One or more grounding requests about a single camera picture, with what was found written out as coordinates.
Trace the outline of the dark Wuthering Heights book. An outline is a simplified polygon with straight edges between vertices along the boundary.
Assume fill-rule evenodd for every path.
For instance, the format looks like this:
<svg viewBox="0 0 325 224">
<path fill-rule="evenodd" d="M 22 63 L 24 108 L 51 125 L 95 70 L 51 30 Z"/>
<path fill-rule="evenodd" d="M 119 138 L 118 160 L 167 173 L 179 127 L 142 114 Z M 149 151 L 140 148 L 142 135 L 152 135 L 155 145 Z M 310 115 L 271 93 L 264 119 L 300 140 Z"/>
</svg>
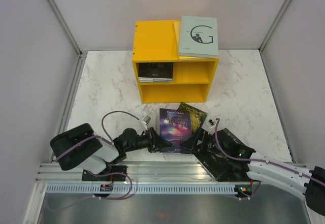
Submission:
<svg viewBox="0 0 325 224">
<path fill-rule="evenodd" d="M 172 81 L 173 70 L 173 62 L 140 63 L 138 69 L 138 77 L 140 80 Z"/>
</svg>

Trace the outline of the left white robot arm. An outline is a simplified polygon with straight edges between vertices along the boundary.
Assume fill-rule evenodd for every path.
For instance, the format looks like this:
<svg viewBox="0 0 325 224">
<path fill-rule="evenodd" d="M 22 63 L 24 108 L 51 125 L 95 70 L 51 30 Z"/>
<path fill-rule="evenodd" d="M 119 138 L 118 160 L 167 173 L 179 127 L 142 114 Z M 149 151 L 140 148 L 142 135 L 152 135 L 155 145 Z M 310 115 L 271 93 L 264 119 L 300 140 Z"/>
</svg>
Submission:
<svg viewBox="0 0 325 224">
<path fill-rule="evenodd" d="M 121 135 L 109 142 L 96 135 L 88 123 L 55 136 L 50 147 L 63 171 L 74 168 L 88 170 L 101 181 L 111 175 L 111 166 L 126 159 L 126 154 L 146 148 L 150 153 L 171 148 L 172 144 L 163 139 L 150 127 L 138 134 L 127 128 Z"/>
</svg>

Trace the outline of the purple Robinson Crusoe book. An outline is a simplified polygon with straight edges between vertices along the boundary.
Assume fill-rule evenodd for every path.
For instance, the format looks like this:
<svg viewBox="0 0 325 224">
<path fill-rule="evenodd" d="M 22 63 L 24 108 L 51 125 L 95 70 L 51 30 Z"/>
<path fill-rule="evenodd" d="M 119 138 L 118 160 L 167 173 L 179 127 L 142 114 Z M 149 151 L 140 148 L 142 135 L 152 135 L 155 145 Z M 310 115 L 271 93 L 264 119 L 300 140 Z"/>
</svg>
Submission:
<svg viewBox="0 0 325 224">
<path fill-rule="evenodd" d="M 189 153 L 181 143 L 192 137 L 190 113 L 174 109 L 159 109 L 159 134 L 172 146 L 164 148 L 164 153 Z"/>
</svg>

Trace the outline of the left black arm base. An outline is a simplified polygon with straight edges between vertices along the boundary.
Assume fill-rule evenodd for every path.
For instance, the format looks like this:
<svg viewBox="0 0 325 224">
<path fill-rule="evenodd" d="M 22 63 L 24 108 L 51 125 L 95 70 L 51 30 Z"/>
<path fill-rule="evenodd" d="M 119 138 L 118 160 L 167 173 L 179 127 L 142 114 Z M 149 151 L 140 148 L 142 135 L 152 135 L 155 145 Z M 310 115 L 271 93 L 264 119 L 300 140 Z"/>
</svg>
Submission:
<svg viewBox="0 0 325 224">
<path fill-rule="evenodd" d="M 110 169 L 106 169 L 102 172 L 99 173 L 100 177 L 98 176 L 93 176 L 89 174 L 86 170 L 83 171 L 82 174 L 82 181 L 94 181 L 94 182 L 100 182 L 100 181 L 105 181 L 105 182 L 123 182 L 125 181 L 126 177 L 124 175 L 120 174 L 114 174 L 107 176 L 107 174 L 110 173 L 127 173 L 127 166 L 112 166 Z"/>
</svg>

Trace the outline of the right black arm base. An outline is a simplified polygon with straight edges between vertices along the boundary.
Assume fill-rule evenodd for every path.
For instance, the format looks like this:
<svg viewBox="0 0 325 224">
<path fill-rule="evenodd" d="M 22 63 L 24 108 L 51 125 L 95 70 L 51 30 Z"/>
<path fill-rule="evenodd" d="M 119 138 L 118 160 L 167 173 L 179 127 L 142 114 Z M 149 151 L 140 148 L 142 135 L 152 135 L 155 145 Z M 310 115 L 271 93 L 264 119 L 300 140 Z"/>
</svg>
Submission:
<svg viewBox="0 0 325 224">
<path fill-rule="evenodd" d="M 229 168 L 217 180 L 220 182 L 250 182 L 252 179 L 247 176 L 245 171 Z"/>
</svg>

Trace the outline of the black Moon and Sixpence book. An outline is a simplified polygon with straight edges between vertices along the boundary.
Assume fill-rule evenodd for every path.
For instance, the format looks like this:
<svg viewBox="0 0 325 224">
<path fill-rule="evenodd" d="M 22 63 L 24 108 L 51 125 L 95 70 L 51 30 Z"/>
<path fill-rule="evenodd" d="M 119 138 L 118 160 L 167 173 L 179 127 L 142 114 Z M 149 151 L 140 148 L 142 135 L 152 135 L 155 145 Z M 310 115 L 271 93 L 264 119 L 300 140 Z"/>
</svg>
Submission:
<svg viewBox="0 0 325 224">
<path fill-rule="evenodd" d="M 227 128 L 219 130 L 217 132 L 217 137 L 222 149 L 232 157 L 250 158 L 251 155 L 255 153 L 254 149 L 246 146 L 238 137 L 236 137 Z M 212 135 L 212 139 L 216 144 L 214 135 Z M 221 157 L 215 157 L 211 155 L 203 155 L 202 157 L 196 156 L 200 163 L 216 180 L 229 168 L 245 171 L 246 173 L 247 171 L 249 171 L 249 168 L 247 166 L 248 162 L 233 160 L 225 156 L 222 152 L 220 153 Z"/>
</svg>

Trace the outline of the green forest cover book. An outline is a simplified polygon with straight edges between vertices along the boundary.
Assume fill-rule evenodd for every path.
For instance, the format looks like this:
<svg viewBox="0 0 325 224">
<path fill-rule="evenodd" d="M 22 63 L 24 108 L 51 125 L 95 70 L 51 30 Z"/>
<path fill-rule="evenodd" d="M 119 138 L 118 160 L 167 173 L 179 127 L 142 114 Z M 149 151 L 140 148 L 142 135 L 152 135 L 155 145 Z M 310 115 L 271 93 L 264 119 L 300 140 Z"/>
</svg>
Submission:
<svg viewBox="0 0 325 224">
<path fill-rule="evenodd" d="M 203 126 L 208 116 L 208 113 L 183 102 L 180 103 L 178 110 L 187 111 L 190 113 L 192 134 L 194 134 L 198 130 L 198 128 Z"/>
</svg>

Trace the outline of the yellow L book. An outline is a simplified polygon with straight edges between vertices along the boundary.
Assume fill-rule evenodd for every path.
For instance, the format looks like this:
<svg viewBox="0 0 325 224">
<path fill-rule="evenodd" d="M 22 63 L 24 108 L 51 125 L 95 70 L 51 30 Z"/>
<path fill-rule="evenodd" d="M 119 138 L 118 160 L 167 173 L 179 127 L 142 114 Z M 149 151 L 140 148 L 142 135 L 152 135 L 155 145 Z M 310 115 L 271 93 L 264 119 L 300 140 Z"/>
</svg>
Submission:
<svg viewBox="0 0 325 224">
<path fill-rule="evenodd" d="M 181 21 L 180 20 L 174 21 L 174 31 L 175 31 L 177 48 L 179 48 L 179 44 L 180 44 L 180 28 L 181 28 Z M 194 57 L 194 56 L 179 55 L 179 60 L 180 61 L 198 60 L 198 59 L 200 59 L 200 58 L 199 57 Z"/>
</svg>

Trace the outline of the grey G book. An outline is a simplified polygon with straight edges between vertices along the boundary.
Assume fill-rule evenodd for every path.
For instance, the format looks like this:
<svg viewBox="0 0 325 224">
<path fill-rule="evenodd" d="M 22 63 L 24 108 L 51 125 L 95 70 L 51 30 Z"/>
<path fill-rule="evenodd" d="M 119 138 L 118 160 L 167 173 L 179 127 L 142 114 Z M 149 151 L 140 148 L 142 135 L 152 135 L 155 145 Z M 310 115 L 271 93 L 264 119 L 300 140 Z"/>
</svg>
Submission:
<svg viewBox="0 0 325 224">
<path fill-rule="evenodd" d="M 217 58 L 217 18 L 182 16 L 178 48 L 181 56 Z"/>
</svg>

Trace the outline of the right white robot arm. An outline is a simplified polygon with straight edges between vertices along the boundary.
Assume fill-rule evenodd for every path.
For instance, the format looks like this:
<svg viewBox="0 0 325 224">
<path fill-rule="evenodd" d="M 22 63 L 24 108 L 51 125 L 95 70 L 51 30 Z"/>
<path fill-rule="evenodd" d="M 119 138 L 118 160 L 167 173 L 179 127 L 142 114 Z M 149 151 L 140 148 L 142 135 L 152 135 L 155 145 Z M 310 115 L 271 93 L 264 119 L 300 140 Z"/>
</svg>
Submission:
<svg viewBox="0 0 325 224">
<path fill-rule="evenodd" d="M 204 129 L 181 143 L 220 182 L 260 181 L 289 192 L 324 215 L 324 169 L 310 170 L 271 159 L 246 146 L 231 131 Z"/>
</svg>

